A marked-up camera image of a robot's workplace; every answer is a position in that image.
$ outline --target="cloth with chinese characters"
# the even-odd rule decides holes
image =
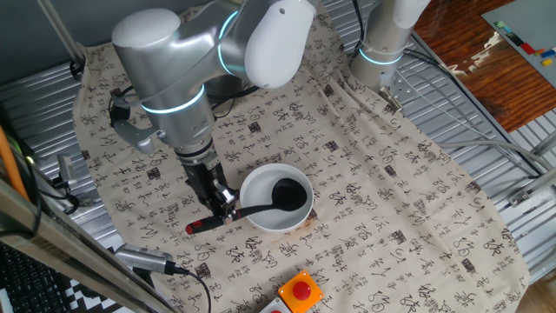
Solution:
[[[446,152],[354,80],[322,6],[291,82],[237,101],[213,131],[232,188],[268,163],[307,175],[314,210],[287,234],[242,219],[188,236],[185,226],[209,210],[172,149],[156,140],[156,152],[143,155],[109,126],[110,91],[130,85],[112,44],[83,52],[76,133],[116,229],[124,242],[166,251],[202,277],[214,312],[258,312],[303,269],[324,293],[311,312],[517,308],[529,274],[499,213]],[[141,108],[130,121],[150,126]],[[190,277],[154,279],[178,308],[207,310]]]

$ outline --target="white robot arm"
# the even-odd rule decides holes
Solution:
[[[226,0],[207,4],[188,23],[170,10],[137,12],[114,29],[112,41],[153,126],[114,122],[117,134],[143,153],[151,137],[174,148],[188,183],[214,216],[188,226],[200,232],[235,218],[237,190],[227,186],[213,145],[213,118],[204,83],[233,75],[279,88],[299,68],[316,12],[307,0]]]

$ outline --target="black ladle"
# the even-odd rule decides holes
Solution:
[[[234,221],[250,216],[265,210],[285,210],[288,212],[300,209],[307,201],[307,192],[291,178],[282,178],[276,182],[272,188],[272,203],[255,205],[235,211]],[[217,216],[210,216],[202,220],[192,222],[185,230],[188,234],[197,234],[206,230],[212,230],[218,226],[224,225],[224,221]]]
[[[285,210],[288,212],[298,210],[307,201],[307,192],[291,178],[282,178],[272,188],[272,204],[255,205],[237,210],[238,218],[266,210]]]

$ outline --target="keyboard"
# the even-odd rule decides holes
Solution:
[[[14,313],[70,312],[53,269],[0,243],[0,289],[5,288]]]

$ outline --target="red handle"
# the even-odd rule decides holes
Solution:
[[[185,231],[187,231],[187,233],[189,235],[198,234],[198,233],[203,232],[203,231],[213,230],[216,227],[219,227],[219,226],[222,226],[222,225],[224,225],[224,221],[222,221],[221,218],[216,217],[216,216],[209,216],[209,217],[203,218],[201,220],[192,222],[191,224],[187,225],[187,227],[185,228]]]

